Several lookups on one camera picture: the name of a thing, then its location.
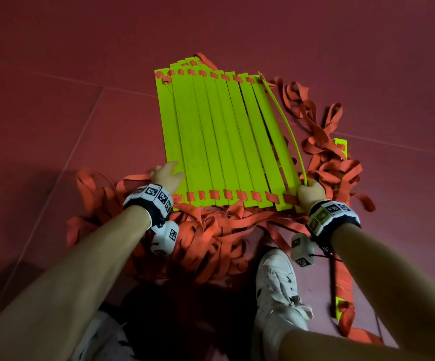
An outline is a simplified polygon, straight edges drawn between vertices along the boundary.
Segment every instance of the red floor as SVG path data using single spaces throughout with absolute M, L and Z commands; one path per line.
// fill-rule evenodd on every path
M 435 279 L 435 0 L 0 0 L 0 308 L 65 253 L 76 169 L 165 160 L 153 71 L 197 51 L 343 103 L 336 136 L 378 208 L 355 206 L 365 228 Z M 327 262 L 297 275 L 310 328 L 336 334 Z M 377 333 L 359 294 L 356 326 Z

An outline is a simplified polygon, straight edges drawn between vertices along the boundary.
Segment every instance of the green plastic slat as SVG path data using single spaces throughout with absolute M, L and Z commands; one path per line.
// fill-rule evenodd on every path
M 252 186 L 252 180 L 250 179 L 246 155 L 244 154 L 244 148 L 242 146 L 238 124 L 234 115 L 231 97 L 229 96 L 229 90 L 227 89 L 227 81 L 222 78 L 224 71 L 215 71 L 215 73 L 218 76 L 218 78 L 215 79 L 217 93 L 221 101 L 222 115 L 227 131 L 227 137 L 229 138 L 232 158 L 236 167 L 236 173 L 238 174 L 239 188 L 247 194 L 248 198 L 248 200 L 244 201 L 244 206 L 257 206 L 257 201 L 253 200 L 250 194 L 251 191 L 254 191 L 254 188 Z
M 224 197 L 226 184 L 224 182 L 221 159 L 219 157 L 217 142 L 214 135 L 213 121 L 211 118 L 211 110 L 209 109 L 209 100 L 207 97 L 206 86 L 204 84 L 204 77 L 199 75 L 199 66 L 190 65 L 191 61 L 195 61 L 195 59 L 186 58 L 186 62 L 189 66 L 183 66 L 182 68 L 185 70 L 192 69 L 196 73 L 196 75 L 192 76 L 192 81 L 194 83 L 194 91 L 196 93 L 197 106 L 201 118 L 202 133 L 204 135 L 204 144 L 206 145 L 207 161 L 211 172 L 213 189 L 219 191 L 219 199 L 216 199 L 216 205 L 229 205 L 229 200 Z
M 155 70 L 162 72 L 167 76 L 169 68 Z M 174 92 L 172 84 L 163 83 L 161 78 L 156 78 L 157 96 L 159 97 L 160 120 L 162 121 L 162 132 L 164 134 L 165 155 L 167 162 L 178 161 L 174 167 L 174 173 L 184 172 L 184 178 L 176 191 L 176 194 L 182 196 L 184 203 L 187 200 L 188 184 L 184 159 L 182 156 L 181 138 L 179 135 L 178 117 L 176 115 L 176 106 L 174 104 Z
M 201 119 L 194 92 L 192 75 L 187 74 L 187 69 L 182 69 L 179 61 L 171 65 L 174 71 L 172 84 L 174 101 L 178 116 L 179 133 L 181 137 L 182 153 L 186 167 L 186 176 L 190 193 L 194 193 L 195 206 L 215 205 L 215 200 L 209 198 L 209 189 L 212 188 L 211 174 L 207 162 L 206 147 L 202 134 Z M 207 192 L 206 198 L 199 198 L 199 191 Z
M 210 76 L 210 72 L 208 72 L 207 76 L 204 76 L 203 78 L 204 84 L 206 85 L 207 97 L 209 99 L 209 107 L 211 109 L 211 117 L 213 120 L 219 157 L 221 158 L 224 182 L 226 182 L 226 189 L 232 191 L 233 198 L 229 200 L 229 203 L 234 204 L 238 202 L 236 195 L 236 190 L 239 190 L 238 174 L 236 172 L 229 138 L 227 136 L 221 101 L 217 92 L 216 79 Z
M 283 194 L 286 194 L 286 188 L 281 177 L 281 172 L 278 168 L 278 163 L 274 157 L 274 152 L 269 141 L 266 127 L 264 126 L 263 117 L 259 111 L 259 106 L 252 88 L 253 83 L 246 81 L 247 73 L 238 75 L 242 77 L 243 82 L 240 82 L 242 95 L 246 104 L 249 120 L 252 126 L 252 131 L 256 139 L 259 154 L 264 165 L 264 171 L 268 179 L 269 188 L 271 193 L 276 194 L 280 201 L 276 204 L 277 210 L 290 209 L 292 206 L 284 202 Z
M 261 157 L 259 157 L 256 141 L 252 133 L 249 117 L 247 115 L 241 90 L 239 88 L 239 83 L 232 79 L 232 77 L 235 75 L 234 72 L 226 72 L 225 74 L 230 78 L 230 80 L 227 81 L 227 87 L 229 89 L 234 115 L 236 116 L 236 122 L 238 125 L 242 145 L 244 147 L 244 153 L 246 155 L 252 186 L 254 191 L 260 193 L 261 199 L 263 199 L 262 201 L 257 202 L 257 204 L 260 208 L 273 206 L 274 204 L 266 199 L 265 193 L 269 192 L 268 182 L 264 176 Z
M 273 141 L 274 149 L 278 154 L 279 162 L 281 163 L 281 168 L 286 178 L 286 183 L 289 188 L 289 193 L 296 196 L 297 187 L 301 185 L 299 180 L 298 171 L 291 158 L 291 153 L 289 152 L 286 141 L 282 134 L 281 128 L 276 120 L 271 104 L 269 103 L 268 96 L 266 94 L 266 89 L 262 83 L 258 83 L 259 76 L 251 76 L 255 83 L 252 84 L 254 89 L 254 94 L 256 95 L 257 103 L 261 108 L 261 113 L 263 115 L 266 126 L 268 127 L 269 135 Z

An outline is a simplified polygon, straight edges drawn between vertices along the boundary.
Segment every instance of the white sneaker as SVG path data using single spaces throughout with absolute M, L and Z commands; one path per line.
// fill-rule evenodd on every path
M 307 331 L 306 322 L 313 318 L 312 309 L 304 305 L 299 298 L 296 275 L 291 261 L 278 248 L 269 250 L 259 263 L 256 275 L 256 302 L 252 360 L 262 359 L 265 328 L 270 338 L 265 343 L 275 343 L 272 347 L 275 348 L 274 353 L 277 353 L 287 331 L 294 328 Z M 273 318 L 273 324 L 268 324 L 272 313 L 279 316 Z

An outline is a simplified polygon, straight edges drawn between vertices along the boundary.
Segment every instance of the hand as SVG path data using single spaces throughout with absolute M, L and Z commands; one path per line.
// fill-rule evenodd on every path
M 150 173 L 150 180 L 157 185 L 161 185 L 171 195 L 176 192 L 184 178 L 184 172 L 172 174 L 177 163 L 177 161 L 167 162 L 164 166 L 157 166 Z
M 308 186 L 301 185 L 298 187 L 298 198 L 300 206 L 309 215 L 309 211 L 314 204 L 326 200 L 326 193 L 319 182 L 308 178 L 307 183 Z

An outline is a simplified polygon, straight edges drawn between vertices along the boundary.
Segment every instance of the black cord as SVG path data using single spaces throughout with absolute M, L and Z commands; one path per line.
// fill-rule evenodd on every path
M 337 259 L 337 258 L 335 258 L 335 257 L 329 257 L 329 256 L 324 256 L 324 255 L 309 255 L 310 257 L 324 257 L 324 258 L 331 258 L 331 259 L 333 259 L 333 260 L 335 260 L 335 261 L 339 261 L 339 262 L 342 262 L 340 259 Z

